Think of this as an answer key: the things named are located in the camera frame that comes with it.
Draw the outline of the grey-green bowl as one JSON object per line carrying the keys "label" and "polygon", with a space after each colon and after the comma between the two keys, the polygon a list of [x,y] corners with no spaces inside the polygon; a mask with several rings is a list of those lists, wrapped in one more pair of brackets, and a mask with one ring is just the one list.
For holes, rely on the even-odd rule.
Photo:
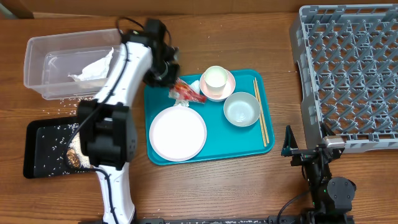
{"label": "grey-green bowl", "polygon": [[261,108],[255,96],[246,92],[237,92],[225,100],[223,113],[232,125],[244,128],[259,119]]}

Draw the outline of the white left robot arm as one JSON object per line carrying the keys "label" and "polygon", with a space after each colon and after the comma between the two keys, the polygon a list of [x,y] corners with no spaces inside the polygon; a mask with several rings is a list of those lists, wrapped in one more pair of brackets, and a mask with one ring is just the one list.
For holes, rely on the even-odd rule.
{"label": "white left robot arm", "polygon": [[158,19],[148,19],[140,30],[119,31],[120,53],[104,87],[77,108],[82,154],[91,166],[82,171],[98,176],[104,204],[100,223],[134,223],[135,206],[129,183],[129,163],[137,147],[131,106],[141,83],[172,88],[180,73],[178,49]]}

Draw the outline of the red snack wrapper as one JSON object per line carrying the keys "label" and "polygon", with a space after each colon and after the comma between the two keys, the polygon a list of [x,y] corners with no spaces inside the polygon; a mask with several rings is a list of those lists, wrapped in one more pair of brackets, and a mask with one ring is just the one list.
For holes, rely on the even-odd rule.
{"label": "red snack wrapper", "polygon": [[205,103],[206,97],[197,93],[189,84],[178,78],[175,85],[169,90],[169,98],[175,100]]}

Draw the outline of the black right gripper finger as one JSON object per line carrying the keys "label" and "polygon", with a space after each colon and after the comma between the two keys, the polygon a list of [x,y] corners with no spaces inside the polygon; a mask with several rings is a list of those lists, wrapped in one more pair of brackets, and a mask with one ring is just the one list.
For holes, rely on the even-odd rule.
{"label": "black right gripper finger", "polygon": [[284,145],[282,146],[282,151],[281,155],[282,156],[292,156],[294,150],[298,150],[298,145],[297,142],[294,138],[294,134],[292,132],[292,129],[290,125],[286,126],[285,129],[285,139],[284,139]]}
{"label": "black right gripper finger", "polygon": [[322,122],[322,124],[320,125],[320,130],[323,137],[336,135],[325,122]]}

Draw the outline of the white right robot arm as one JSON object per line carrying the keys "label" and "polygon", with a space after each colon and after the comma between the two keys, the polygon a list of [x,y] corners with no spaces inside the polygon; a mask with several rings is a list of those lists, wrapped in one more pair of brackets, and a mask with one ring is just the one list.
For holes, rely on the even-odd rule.
{"label": "white right robot arm", "polygon": [[[356,184],[345,177],[333,177],[329,163],[341,157],[345,141],[325,123],[323,138],[313,149],[299,149],[291,127],[285,129],[281,155],[291,157],[290,165],[300,166],[308,190],[289,200],[278,212],[277,223],[354,223],[347,213],[352,210]],[[304,208],[297,216],[283,216],[283,211],[296,200],[311,195],[312,208]]]}

